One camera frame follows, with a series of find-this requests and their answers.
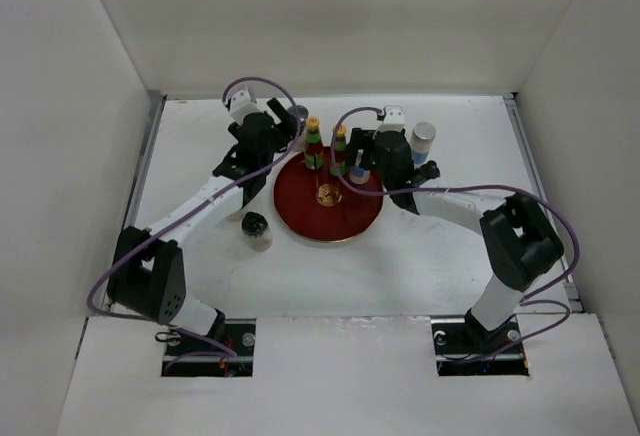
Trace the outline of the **tall silver-lid spice jar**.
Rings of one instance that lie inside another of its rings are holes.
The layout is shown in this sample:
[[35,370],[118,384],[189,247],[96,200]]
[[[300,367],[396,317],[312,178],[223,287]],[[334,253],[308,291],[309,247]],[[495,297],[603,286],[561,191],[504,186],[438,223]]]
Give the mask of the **tall silver-lid spice jar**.
[[370,171],[361,166],[352,166],[349,170],[349,180],[354,185],[364,185],[370,179]]

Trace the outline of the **chrome-top salt shaker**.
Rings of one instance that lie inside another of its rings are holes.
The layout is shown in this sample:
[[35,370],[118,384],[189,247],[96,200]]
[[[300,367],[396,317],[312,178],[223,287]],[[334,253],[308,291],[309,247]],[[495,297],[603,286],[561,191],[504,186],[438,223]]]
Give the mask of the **chrome-top salt shaker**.
[[288,112],[299,120],[299,131],[294,142],[293,150],[295,152],[302,152],[306,144],[306,120],[309,117],[309,110],[304,105],[296,104],[291,106]]

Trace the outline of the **yellow-cap sauce bottle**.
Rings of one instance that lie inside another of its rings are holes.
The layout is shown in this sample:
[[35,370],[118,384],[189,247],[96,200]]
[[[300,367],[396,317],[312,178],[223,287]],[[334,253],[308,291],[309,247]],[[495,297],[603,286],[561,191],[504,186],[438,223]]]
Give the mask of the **yellow-cap sauce bottle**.
[[329,173],[337,178],[338,175],[345,176],[347,173],[346,149],[347,149],[347,127],[344,124],[334,127],[335,141],[333,151],[329,152]]

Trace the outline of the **green-label sauce bottle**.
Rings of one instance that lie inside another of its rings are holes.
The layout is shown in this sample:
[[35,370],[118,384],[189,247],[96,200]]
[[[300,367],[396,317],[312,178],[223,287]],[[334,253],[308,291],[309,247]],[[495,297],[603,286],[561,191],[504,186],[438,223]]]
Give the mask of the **green-label sauce bottle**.
[[305,121],[304,162],[310,170],[320,170],[323,166],[324,145],[320,132],[320,121],[309,116]]

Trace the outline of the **black-lid spice jar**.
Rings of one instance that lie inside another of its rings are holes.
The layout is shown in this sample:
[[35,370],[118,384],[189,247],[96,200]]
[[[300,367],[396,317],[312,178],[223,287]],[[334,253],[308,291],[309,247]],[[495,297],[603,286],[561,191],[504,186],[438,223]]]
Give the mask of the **black-lid spice jar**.
[[249,211],[241,221],[242,233],[247,244],[257,252],[268,250],[273,236],[267,219],[260,213]]

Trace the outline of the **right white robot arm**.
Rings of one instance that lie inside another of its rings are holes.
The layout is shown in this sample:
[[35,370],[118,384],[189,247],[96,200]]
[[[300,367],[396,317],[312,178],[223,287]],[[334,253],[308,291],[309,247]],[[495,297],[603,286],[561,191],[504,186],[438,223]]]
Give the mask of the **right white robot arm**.
[[496,346],[525,292],[564,256],[564,246],[539,196],[506,185],[446,189],[425,184],[440,176],[437,163],[415,166],[405,132],[355,128],[345,162],[374,172],[400,209],[442,219],[483,238],[492,276],[466,312],[464,344],[474,353]]

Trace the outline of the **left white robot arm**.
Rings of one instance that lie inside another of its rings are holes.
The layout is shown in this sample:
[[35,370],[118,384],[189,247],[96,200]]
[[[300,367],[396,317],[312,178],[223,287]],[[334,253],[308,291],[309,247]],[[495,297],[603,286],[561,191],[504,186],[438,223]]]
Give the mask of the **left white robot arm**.
[[225,315],[189,293],[189,246],[256,198],[277,155],[290,151],[302,129],[298,115],[275,98],[264,111],[238,97],[227,107],[234,145],[187,201],[145,228],[129,226],[120,233],[106,288],[110,301],[126,308],[129,317],[187,334],[206,355],[223,346]]

